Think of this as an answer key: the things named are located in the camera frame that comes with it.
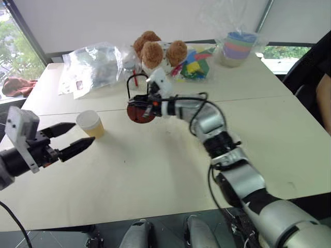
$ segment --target person's arm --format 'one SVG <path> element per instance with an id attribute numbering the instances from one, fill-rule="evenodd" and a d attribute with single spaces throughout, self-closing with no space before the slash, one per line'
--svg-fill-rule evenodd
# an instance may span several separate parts
<path id="1" fill-rule="evenodd" d="M 316 94 L 324 128 L 331 135 L 331 78 L 327 74 L 318 84 Z"/>

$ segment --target teddy bear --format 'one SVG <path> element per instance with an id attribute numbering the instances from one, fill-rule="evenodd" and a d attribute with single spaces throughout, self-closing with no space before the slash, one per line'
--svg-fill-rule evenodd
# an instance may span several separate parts
<path id="1" fill-rule="evenodd" d="M 171 44 L 162 42 L 153 31 L 144 32 L 134 42 L 133 48 L 148 75 L 159 67 L 168 74 L 187 56 L 187 47 L 183 41 L 176 40 Z"/>

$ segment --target paper cup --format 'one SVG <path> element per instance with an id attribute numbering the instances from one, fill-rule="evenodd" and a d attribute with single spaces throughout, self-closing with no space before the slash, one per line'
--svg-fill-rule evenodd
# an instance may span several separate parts
<path id="1" fill-rule="evenodd" d="M 76 123 L 90 137 L 100 138 L 104 134 L 101 119 L 98 113 L 93 110 L 81 112 L 76 118 Z"/>

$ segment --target window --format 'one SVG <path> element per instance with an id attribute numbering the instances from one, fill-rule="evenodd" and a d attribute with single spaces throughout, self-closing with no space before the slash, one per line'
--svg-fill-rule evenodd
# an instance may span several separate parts
<path id="1" fill-rule="evenodd" d="M 35 80 L 45 65 L 0 1 L 0 86 L 9 77 Z"/>
<path id="2" fill-rule="evenodd" d="M 309 47 L 306 46 L 266 46 L 261 61 L 274 74 L 287 74 L 294 64 L 304 56 Z"/>

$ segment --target plastic bag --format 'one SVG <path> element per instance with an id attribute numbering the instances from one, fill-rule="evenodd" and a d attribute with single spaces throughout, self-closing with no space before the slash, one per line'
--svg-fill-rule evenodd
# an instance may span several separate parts
<path id="1" fill-rule="evenodd" d="M 65 66 L 58 93 L 73 93 L 74 99 L 93 89 L 116 84 L 122 70 L 121 53 L 107 42 L 65 54 L 63 60 Z"/>
<path id="2" fill-rule="evenodd" d="M 177 81 L 201 81 L 210 75 L 214 44 L 187 44 L 187 57 L 170 73 Z"/>
<path id="3" fill-rule="evenodd" d="M 248 0 L 207 0 L 200 19 L 213 30 L 216 61 L 227 67 L 241 65 L 250 53 L 262 52 L 267 40 L 243 24 Z"/>
<path id="4" fill-rule="evenodd" d="M 129 77 L 142 72 L 142 65 L 133 47 L 124 45 L 120 48 L 120 51 L 122 58 L 121 67 L 123 69 L 121 71 L 121 78 L 123 78 L 126 83 Z M 129 88 L 138 89 L 139 84 L 139 78 L 134 77 L 129 81 Z"/>

